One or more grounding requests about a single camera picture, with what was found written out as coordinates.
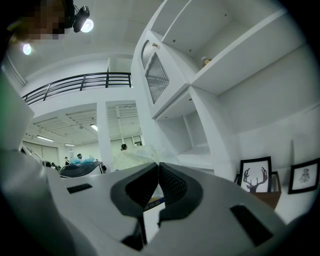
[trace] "black slot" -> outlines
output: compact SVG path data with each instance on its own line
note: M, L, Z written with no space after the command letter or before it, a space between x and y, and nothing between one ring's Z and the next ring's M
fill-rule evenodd
M73 193L77 193L82 190L87 190L90 188L92 188L92 186L90 184L86 183L86 184L82 184L82 185L78 185L78 186L68 187L67 190L69 191L70 194L73 194Z
M233 206L230 210L255 246L261 245L273 236L244 205Z

